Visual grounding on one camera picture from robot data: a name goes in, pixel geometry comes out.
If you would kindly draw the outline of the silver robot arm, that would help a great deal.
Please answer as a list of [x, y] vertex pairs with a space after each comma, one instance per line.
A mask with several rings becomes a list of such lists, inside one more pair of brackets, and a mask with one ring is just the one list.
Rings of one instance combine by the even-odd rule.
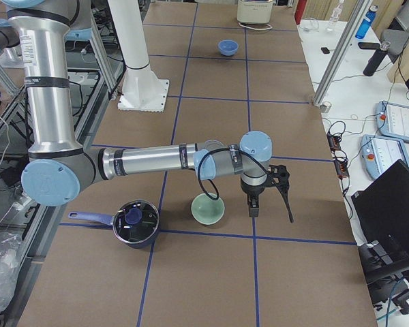
[[65, 38], [91, 34], [89, 1], [7, 1], [10, 28], [19, 35], [25, 87], [33, 120], [29, 163], [22, 172], [25, 193], [45, 206], [62, 206], [90, 185], [116, 176], [193, 170], [199, 182], [237, 174], [247, 194], [250, 217], [267, 187], [288, 198], [289, 173], [270, 164], [272, 141], [261, 131], [240, 143], [216, 140], [143, 149], [86, 151], [75, 136]]

